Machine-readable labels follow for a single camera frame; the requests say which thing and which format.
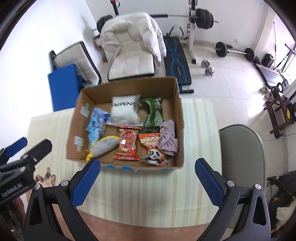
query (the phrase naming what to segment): white plastic bag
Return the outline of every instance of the white plastic bag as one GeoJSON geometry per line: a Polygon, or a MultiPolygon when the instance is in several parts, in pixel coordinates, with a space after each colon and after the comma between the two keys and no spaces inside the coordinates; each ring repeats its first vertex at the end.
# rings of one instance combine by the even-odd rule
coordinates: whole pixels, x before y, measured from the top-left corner
{"type": "Polygon", "coordinates": [[[111,116],[107,121],[112,126],[143,126],[139,116],[140,95],[112,97],[111,116]]]}

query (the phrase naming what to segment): orange snack bag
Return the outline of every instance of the orange snack bag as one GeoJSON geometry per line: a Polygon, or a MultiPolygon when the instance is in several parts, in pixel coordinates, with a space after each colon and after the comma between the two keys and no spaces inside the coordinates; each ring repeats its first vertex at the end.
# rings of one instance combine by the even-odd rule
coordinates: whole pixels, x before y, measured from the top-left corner
{"type": "Polygon", "coordinates": [[[147,147],[147,155],[142,157],[141,161],[149,165],[165,167],[168,165],[168,161],[162,151],[158,149],[157,140],[159,137],[159,132],[139,134],[141,145],[147,147]]]}
{"type": "Polygon", "coordinates": [[[137,140],[141,127],[119,126],[119,148],[114,159],[137,161],[140,157],[137,154],[137,140]]]}

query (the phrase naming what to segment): pink cloth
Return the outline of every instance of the pink cloth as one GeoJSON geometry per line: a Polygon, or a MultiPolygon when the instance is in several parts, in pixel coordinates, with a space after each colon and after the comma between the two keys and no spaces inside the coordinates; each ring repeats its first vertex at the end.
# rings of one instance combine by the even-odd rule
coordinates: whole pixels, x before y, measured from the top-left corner
{"type": "Polygon", "coordinates": [[[157,146],[164,154],[174,156],[178,152],[178,139],[175,138],[175,122],[173,119],[160,125],[160,137],[157,146]]]}

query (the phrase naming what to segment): tablecloth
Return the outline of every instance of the tablecloth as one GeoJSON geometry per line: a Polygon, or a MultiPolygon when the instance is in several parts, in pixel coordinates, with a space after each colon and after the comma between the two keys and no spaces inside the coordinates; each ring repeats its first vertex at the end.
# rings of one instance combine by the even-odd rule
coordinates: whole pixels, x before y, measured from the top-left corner
{"type": "MultiPolygon", "coordinates": [[[[133,171],[101,168],[84,204],[78,209],[96,217],[144,227],[187,227],[209,223],[213,206],[194,171],[203,157],[221,173],[221,147],[210,99],[181,99],[184,113],[184,166],[178,170],[133,171]]],[[[52,152],[36,165],[35,176],[50,167],[55,184],[70,180],[84,163],[66,159],[66,144],[74,109],[33,117],[27,149],[47,138],[52,152]]]]}

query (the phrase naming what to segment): kettlebell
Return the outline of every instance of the kettlebell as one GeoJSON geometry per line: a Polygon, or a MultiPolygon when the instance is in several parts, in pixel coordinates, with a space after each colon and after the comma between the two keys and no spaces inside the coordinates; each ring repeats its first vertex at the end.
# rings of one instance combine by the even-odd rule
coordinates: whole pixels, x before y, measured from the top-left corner
{"type": "Polygon", "coordinates": [[[278,83],[276,86],[273,86],[270,89],[270,92],[273,94],[274,98],[277,98],[279,96],[279,93],[283,93],[284,88],[281,83],[278,83]]]}

